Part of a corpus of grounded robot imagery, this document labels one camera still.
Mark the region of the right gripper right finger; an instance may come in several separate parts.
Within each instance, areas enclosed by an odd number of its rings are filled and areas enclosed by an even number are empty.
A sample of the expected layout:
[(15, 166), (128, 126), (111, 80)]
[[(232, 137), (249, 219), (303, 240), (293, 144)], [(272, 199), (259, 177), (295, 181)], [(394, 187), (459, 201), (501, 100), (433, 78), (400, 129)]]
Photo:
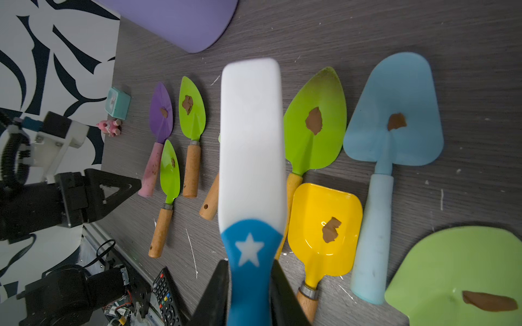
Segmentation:
[(276, 259), (271, 269), (270, 307), (272, 325), (311, 325)]

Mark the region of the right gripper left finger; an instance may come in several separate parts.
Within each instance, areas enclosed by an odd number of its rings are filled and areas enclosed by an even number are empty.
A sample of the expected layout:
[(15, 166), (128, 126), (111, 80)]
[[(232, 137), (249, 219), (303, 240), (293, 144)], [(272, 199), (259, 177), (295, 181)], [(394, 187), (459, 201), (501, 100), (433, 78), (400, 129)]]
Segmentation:
[(229, 263), (222, 259), (218, 262), (188, 325), (226, 325), (229, 282)]

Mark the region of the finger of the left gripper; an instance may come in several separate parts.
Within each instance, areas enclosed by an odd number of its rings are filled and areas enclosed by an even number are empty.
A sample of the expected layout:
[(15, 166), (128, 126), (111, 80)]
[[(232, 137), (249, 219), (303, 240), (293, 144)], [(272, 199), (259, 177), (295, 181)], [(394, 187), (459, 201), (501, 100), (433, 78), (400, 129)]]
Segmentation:
[(99, 221), (141, 189), (141, 180), (87, 169), (85, 172), (87, 207), (84, 223)]

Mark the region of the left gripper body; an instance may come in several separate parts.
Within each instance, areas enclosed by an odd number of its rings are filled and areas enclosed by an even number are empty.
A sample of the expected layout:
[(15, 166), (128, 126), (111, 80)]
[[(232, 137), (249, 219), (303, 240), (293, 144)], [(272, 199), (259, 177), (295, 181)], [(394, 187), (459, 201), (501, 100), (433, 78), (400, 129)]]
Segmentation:
[(57, 225), (72, 228), (83, 222), (70, 217), (87, 207), (88, 179), (79, 172), (60, 173), (56, 183), (33, 183), (1, 189), (1, 240), (24, 240)]

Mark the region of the purple trowel pink handle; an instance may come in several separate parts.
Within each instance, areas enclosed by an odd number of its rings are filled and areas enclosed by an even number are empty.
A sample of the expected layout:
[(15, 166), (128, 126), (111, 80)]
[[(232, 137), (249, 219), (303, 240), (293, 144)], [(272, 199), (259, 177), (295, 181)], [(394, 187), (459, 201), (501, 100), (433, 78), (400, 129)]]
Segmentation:
[(166, 140), (173, 130), (173, 108), (166, 86), (159, 82), (154, 90), (149, 111), (150, 130), (156, 137), (152, 152), (141, 180), (141, 197), (151, 197), (159, 176), (160, 160)]

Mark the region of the white blue cleaning brush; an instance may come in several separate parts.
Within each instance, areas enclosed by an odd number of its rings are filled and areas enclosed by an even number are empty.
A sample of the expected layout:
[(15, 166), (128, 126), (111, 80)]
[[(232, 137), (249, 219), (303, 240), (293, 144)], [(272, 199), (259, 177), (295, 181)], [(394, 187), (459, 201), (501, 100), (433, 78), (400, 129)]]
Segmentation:
[(281, 72), (272, 58), (222, 72), (218, 222), (229, 325), (270, 325), (271, 269), (287, 224)]

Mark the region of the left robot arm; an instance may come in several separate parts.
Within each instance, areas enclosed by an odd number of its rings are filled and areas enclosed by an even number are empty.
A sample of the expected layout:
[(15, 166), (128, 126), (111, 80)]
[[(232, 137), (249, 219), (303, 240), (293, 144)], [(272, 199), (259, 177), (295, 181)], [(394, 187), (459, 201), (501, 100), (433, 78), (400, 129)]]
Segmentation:
[(140, 180), (96, 168), (59, 173), (90, 127), (50, 112), (42, 121), (1, 112), (1, 321), (6, 325), (83, 325), (93, 312), (131, 297), (124, 263), (107, 263), (107, 240), (78, 262), (81, 228), (132, 197)]

